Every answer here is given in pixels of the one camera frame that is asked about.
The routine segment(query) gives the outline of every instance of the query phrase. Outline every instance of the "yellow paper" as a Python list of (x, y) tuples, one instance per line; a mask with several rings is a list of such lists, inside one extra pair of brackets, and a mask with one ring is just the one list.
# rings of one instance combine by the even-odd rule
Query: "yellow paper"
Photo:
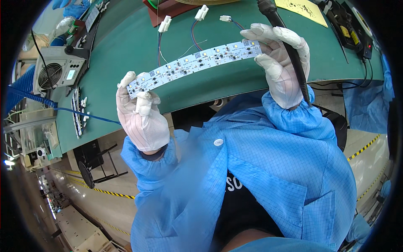
[(303, 15), (318, 24), (328, 27), (319, 7), (308, 0), (275, 0), (277, 7)]

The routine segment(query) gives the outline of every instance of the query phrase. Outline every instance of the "led strip board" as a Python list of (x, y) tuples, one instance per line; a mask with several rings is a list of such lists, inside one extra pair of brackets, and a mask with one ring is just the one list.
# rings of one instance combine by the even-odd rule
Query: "led strip board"
[(233, 61), (254, 58), (262, 51), (257, 40), (245, 40), (217, 46), (185, 56), (146, 73), (127, 85), (130, 98), (138, 92), (147, 92), (170, 81), (210, 67)]

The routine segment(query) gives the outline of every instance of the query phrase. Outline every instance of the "factory floor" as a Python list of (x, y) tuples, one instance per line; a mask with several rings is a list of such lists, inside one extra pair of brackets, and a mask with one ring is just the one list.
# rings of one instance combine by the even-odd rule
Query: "factory floor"
[[(344, 115), (344, 103), (341, 97), (317, 94), (315, 104)], [(170, 114), (165, 117), (173, 135), (172, 117)], [(364, 215), (373, 209), (374, 194), (382, 186), (381, 182), (385, 180), (383, 174), (388, 171), (387, 165), (390, 165), (387, 136), (352, 129), (349, 129), (347, 134), (344, 150), (346, 158), (353, 156), (376, 138), (368, 148), (349, 161), (356, 179), (357, 198), (361, 197), (357, 202), (357, 210)], [(120, 156), (125, 137), (126, 133), (121, 129), (98, 139), (101, 150), (117, 144), (117, 147), (110, 152), (113, 162), (119, 173), (128, 171), (123, 176), (96, 184), (95, 189), (99, 190), (85, 187), (80, 183), (83, 180), (81, 175), (72, 172), (79, 171), (73, 151), (67, 152), (62, 161), (50, 167), (50, 173), (58, 189), (89, 216), (97, 219), (112, 239), (123, 246), (130, 242), (131, 225), (137, 212), (134, 200), (130, 196), (136, 196), (139, 192), (136, 186), (137, 178)], [(105, 163), (102, 167), (106, 175), (110, 175), (114, 172), (112, 163), (107, 154), (103, 157)], [(91, 173), (94, 179), (103, 177), (100, 167)]]

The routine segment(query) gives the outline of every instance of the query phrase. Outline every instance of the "green workbench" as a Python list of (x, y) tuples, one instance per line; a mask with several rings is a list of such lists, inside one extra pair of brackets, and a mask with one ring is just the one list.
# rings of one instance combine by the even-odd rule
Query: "green workbench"
[[(200, 44), (202, 49), (242, 40), (239, 29), (233, 23), (219, 21), (221, 15), (231, 16), (245, 28), (251, 23), (268, 23), (267, 18), (259, 12), (256, 1), (242, 0), (209, 8), (205, 19), (194, 29), (196, 41), (207, 40)], [(197, 10), (173, 18), (168, 32), (163, 34), (161, 51), (168, 62), (179, 58), (192, 45), (190, 27)], [(347, 64), (331, 28), (325, 28), (285, 9), (279, 8), (278, 12), (286, 26), (304, 37), (310, 47), (311, 70), (308, 81), (364, 78), (365, 69), (361, 60), (353, 51), (346, 49)], [(88, 97), (86, 111), (117, 121), (116, 85), (127, 71), (141, 73), (157, 67), (157, 28), (152, 27), (147, 8), (141, 8), (140, 4), (134, 4), (133, 1), (122, 0), (113, 8), (108, 6), (98, 30), (101, 33), (97, 33), (94, 43), (96, 47), (91, 54), (91, 68), (79, 83), (81, 97)], [(193, 47), (186, 55), (195, 52), (197, 50)], [(375, 50), (372, 51), (371, 63), (373, 79), (383, 80), (380, 54)], [(249, 59), (196, 72), (154, 91), (162, 101), (158, 106), (160, 112), (169, 113), (267, 87), (264, 70)], [(71, 94), (65, 97), (64, 93), (64, 88), (57, 88), (51, 98), (58, 102), (59, 107), (70, 108)], [(118, 124), (89, 119), (84, 134), (78, 140), (70, 112), (58, 111), (56, 123), (62, 153), (121, 128)]]

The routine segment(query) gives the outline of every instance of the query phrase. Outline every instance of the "hand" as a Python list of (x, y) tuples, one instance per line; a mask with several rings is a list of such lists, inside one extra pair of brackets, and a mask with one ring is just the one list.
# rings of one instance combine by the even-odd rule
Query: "hand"
[(153, 92), (139, 92), (137, 98), (130, 100), (126, 86), (141, 78), (135, 72), (127, 72), (118, 84), (116, 106), (119, 121), (130, 140), (140, 151), (153, 154), (169, 142), (168, 122), (160, 114), (157, 105), (160, 98)]
[(309, 47), (305, 40), (287, 28), (254, 23), (251, 29), (241, 31), (249, 40), (258, 40), (263, 54), (255, 57), (256, 63), (266, 72), (270, 94), (282, 108), (298, 106), (303, 99), (290, 57), (283, 42), (295, 48), (299, 54), (305, 77), (310, 70)]

